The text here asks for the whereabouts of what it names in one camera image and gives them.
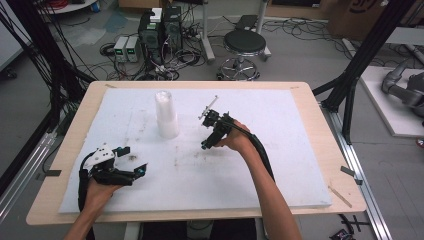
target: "black stool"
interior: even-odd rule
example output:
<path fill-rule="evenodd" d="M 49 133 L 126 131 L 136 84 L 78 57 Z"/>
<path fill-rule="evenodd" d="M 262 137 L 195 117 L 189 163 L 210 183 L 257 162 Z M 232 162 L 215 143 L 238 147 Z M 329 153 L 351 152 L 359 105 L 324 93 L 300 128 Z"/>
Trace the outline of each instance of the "black stool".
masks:
<path fill-rule="evenodd" d="M 224 37 L 224 47 L 237 58 L 227 59 L 221 64 L 217 74 L 218 80 L 224 77 L 230 80 L 254 80 L 260 75 L 256 65 L 244 57 L 256 56 L 264 52 L 265 39 L 249 30 L 235 30 Z"/>

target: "white cup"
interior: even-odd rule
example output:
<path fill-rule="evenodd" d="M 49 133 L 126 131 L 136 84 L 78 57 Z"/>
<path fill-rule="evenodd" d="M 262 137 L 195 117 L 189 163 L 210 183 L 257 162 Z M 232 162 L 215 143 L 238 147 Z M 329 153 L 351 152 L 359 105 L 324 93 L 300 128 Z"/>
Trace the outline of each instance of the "white cup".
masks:
<path fill-rule="evenodd" d="M 167 139 L 177 137 L 180 131 L 172 94 L 168 91 L 159 91 L 156 93 L 155 99 L 159 135 Z"/>

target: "stool base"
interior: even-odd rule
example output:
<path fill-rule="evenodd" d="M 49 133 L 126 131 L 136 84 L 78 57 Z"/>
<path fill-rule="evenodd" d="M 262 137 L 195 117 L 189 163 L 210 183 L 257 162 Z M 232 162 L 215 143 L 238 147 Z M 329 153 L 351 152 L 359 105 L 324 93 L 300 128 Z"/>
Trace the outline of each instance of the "stool base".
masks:
<path fill-rule="evenodd" d="M 221 64 L 219 70 L 220 72 L 217 74 L 218 80 L 227 78 L 235 81 L 253 81 L 260 76 L 256 70 L 256 65 L 241 56 L 227 59 Z"/>

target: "cardboard box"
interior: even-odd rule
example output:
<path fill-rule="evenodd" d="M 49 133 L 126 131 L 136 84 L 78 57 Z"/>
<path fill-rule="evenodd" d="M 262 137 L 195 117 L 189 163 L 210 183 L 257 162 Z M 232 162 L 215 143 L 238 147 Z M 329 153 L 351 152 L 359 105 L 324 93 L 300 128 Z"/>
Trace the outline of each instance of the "cardboard box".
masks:
<path fill-rule="evenodd" d="M 121 8 L 163 8 L 172 0 L 118 0 Z"/>
<path fill-rule="evenodd" d="M 328 32 L 335 38 L 362 41 L 385 9 L 383 0 L 339 0 L 331 8 Z"/>

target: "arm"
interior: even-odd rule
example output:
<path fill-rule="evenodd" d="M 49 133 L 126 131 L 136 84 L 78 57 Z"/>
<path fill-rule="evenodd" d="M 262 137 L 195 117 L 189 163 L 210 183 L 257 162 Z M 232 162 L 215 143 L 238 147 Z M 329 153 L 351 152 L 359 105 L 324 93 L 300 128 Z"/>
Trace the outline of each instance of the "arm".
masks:
<path fill-rule="evenodd" d="M 88 185 L 87 199 L 85 201 L 84 209 L 81 211 L 77 220 L 75 220 L 64 239 L 85 239 L 91 226 L 102 214 L 103 208 L 112 197 L 113 192 L 121 187 L 122 186 L 117 185 L 101 185 L 94 179 L 91 179 Z"/>
<path fill-rule="evenodd" d="M 246 126 L 234 121 L 239 127 Z M 258 194 L 265 228 L 270 239 L 301 239 L 300 231 L 287 203 L 271 176 L 266 171 L 262 160 L 248 137 L 232 129 L 227 138 L 222 139 L 216 147 L 228 146 L 238 151 L 249 168 Z"/>

